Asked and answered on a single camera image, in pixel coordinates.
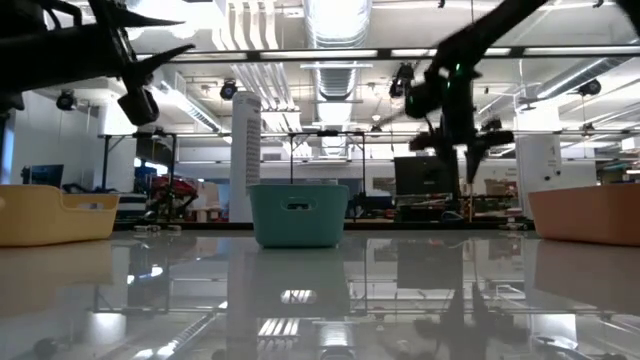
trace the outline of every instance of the robotic arm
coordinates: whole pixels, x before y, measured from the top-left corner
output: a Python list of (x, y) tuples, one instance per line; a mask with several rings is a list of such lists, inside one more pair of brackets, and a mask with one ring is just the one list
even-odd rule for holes
[[(474, 125), (472, 81), (481, 77), (474, 70), (485, 52), (498, 39), (546, 4), (547, 0), (505, 0), (497, 8), (440, 42), (438, 52), (424, 73), (425, 81), (408, 89), (406, 115), (421, 119), (442, 109), (440, 128), (421, 133), (410, 142), (412, 150), (433, 147), (448, 166), (455, 167), (455, 145), (467, 145), (467, 182), (473, 183), (478, 166), (493, 146), (514, 141), (510, 131), (479, 134)], [(640, 2), (617, 0), (640, 35)], [(397, 115), (384, 119), (377, 127), (390, 123)]]
[[(0, 114), (24, 110), (23, 91), (109, 76), (122, 78), (127, 88), (118, 103), (132, 124), (158, 119), (158, 105), (145, 86), (156, 68), (194, 46), (138, 61), (125, 27), (179, 23), (129, 12), (114, 0), (89, 0), (89, 5), (96, 22), (83, 25), (80, 8), (61, 0), (0, 2), (0, 53), (8, 55), (0, 69)], [(53, 10), (71, 15), (74, 26), (61, 28)], [(52, 17), (55, 29), (47, 31), (43, 11)]]

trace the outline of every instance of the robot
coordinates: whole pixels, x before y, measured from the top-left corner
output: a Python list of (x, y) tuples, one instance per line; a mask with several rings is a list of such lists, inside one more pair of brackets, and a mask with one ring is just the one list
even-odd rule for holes
[[(167, 26), (179, 22), (152, 19), (126, 9), (116, 0), (89, 0), (96, 22), (82, 23), (82, 11), (62, 0), (0, 2), (0, 115), (24, 110), (22, 92), (100, 76), (122, 78), (127, 94), (118, 100), (132, 124), (158, 119), (158, 105), (145, 86), (152, 72), (194, 48), (184, 45), (138, 61), (125, 27)], [(55, 11), (73, 17), (62, 28)], [(47, 30), (46, 12), (55, 25)]]

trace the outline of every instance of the glossy white floor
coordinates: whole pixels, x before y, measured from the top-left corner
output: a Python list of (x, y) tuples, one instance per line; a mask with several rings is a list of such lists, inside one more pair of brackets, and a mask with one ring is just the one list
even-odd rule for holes
[(5, 249), (0, 359), (640, 359), (639, 267), (640, 249), (478, 231)]

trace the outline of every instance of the computer screen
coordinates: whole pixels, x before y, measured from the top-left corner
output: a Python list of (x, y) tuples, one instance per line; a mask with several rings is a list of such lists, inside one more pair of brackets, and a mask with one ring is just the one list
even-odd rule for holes
[(394, 159), (396, 195), (452, 192), (450, 173), (436, 156), (408, 156)]
[(49, 185), (59, 188), (62, 186), (62, 171), (64, 165), (38, 165), (31, 167), (30, 184)]

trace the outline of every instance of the teal plastic bin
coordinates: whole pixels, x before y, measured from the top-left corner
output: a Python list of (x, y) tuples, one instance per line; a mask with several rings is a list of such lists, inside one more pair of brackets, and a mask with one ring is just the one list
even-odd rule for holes
[(255, 237), (264, 247), (331, 247), (342, 240), (346, 186), (254, 185), (249, 194)]

